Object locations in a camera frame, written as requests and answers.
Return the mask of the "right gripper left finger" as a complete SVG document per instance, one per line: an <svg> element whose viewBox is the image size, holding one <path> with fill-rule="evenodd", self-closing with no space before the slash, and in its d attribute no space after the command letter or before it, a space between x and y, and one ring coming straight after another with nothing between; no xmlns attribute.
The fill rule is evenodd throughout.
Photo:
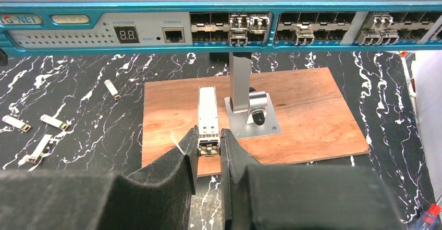
<svg viewBox="0 0 442 230"><path fill-rule="evenodd" d="M2 171L1 229L187 229L198 129L151 164L113 172Z"/></svg>

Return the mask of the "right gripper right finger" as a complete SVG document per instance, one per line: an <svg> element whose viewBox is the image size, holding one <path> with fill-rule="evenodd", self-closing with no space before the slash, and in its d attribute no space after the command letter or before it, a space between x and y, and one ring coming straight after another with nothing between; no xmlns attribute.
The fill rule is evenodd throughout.
<svg viewBox="0 0 442 230"><path fill-rule="evenodd" d="M220 133L224 229L405 229L372 170L262 164Z"/></svg>

